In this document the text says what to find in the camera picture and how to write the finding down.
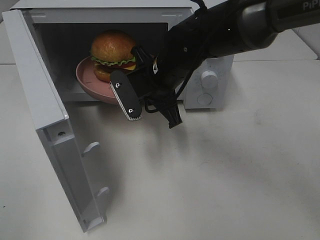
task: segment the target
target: hamburger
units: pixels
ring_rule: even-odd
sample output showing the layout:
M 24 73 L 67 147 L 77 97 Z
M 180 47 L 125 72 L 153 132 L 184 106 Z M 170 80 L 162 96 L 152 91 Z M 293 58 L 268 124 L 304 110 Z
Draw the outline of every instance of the hamburger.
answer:
M 94 74 L 104 82 L 110 82 L 113 71 L 129 73 L 136 68 L 136 59 L 131 54 L 135 40 L 120 30 L 107 30 L 98 36 L 91 45 L 91 59 L 94 61 Z

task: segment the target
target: lettuce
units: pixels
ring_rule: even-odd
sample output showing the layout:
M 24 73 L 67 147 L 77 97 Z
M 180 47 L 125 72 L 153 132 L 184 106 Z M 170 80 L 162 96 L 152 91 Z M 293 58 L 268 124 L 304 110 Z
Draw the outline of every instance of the lettuce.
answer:
M 108 67 L 113 66 L 113 65 L 121 66 L 122 64 L 127 64 L 129 62 L 134 62 L 134 63 L 136 62 L 136 58 L 135 57 L 133 57 L 133 58 L 131 58 L 129 60 L 122 60 L 122 61 L 116 62 L 116 61 L 102 61 L 102 60 L 96 58 L 95 56 L 91 56 L 91 60 L 95 61 L 97 63 L 100 63 L 102 65 L 107 65 Z

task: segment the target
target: microwave knob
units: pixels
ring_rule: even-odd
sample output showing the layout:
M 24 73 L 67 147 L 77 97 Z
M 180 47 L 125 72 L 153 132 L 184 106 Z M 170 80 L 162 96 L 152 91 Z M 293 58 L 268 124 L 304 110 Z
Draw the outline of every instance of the microwave knob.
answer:
M 201 74 L 201 85 L 205 89 L 213 89 L 218 85 L 218 76 L 212 70 L 207 70 Z

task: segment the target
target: cheese slice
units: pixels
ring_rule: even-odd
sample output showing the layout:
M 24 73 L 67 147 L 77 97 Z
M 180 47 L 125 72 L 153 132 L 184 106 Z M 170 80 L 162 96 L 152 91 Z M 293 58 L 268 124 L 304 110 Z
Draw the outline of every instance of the cheese slice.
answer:
M 128 67 L 122 67 L 122 68 L 123 68 L 123 69 L 126 69 L 126 70 L 133 71 L 133 70 L 135 70 L 136 65 L 132 65 L 132 66 L 128 66 Z

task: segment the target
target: white knob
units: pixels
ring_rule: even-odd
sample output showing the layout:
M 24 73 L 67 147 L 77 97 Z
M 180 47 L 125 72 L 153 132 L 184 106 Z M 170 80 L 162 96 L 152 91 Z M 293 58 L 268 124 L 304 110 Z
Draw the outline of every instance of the white knob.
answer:
M 198 103 L 204 106 L 210 105 L 212 103 L 212 100 L 213 97 L 208 93 L 202 94 L 198 97 Z
M 205 89 L 213 89 L 218 85 L 218 76 L 214 71 L 207 70 L 201 74 L 201 85 Z

